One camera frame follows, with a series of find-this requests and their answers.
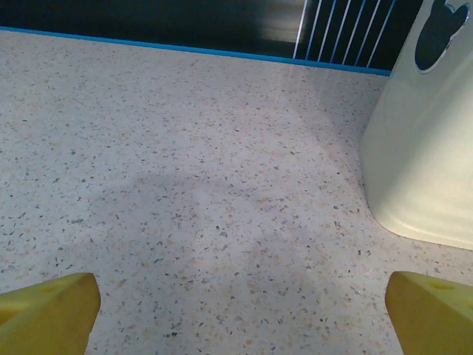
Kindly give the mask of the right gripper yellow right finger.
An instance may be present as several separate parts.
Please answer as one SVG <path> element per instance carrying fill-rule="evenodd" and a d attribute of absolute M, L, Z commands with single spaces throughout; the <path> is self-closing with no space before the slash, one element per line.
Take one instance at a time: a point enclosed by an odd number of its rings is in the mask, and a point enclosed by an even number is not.
<path fill-rule="evenodd" d="M 473 355 L 473 286 L 395 271 L 386 307 L 404 355 Z"/>

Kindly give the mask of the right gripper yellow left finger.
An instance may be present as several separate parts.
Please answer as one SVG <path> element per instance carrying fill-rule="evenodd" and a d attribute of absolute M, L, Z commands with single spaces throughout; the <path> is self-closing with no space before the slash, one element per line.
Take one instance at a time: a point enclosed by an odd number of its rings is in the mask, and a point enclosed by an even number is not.
<path fill-rule="evenodd" d="M 0 294 L 0 355 L 85 355 L 100 306 L 92 273 Z"/>

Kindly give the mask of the cream utensil holder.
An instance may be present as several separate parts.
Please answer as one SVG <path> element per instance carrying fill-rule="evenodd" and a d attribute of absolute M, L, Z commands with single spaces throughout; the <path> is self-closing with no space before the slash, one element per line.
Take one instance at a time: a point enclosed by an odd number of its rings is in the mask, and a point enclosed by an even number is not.
<path fill-rule="evenodd" d="M 424 0 L 360 143 L 373 217 L 473 250 L 473 0 Z"/>

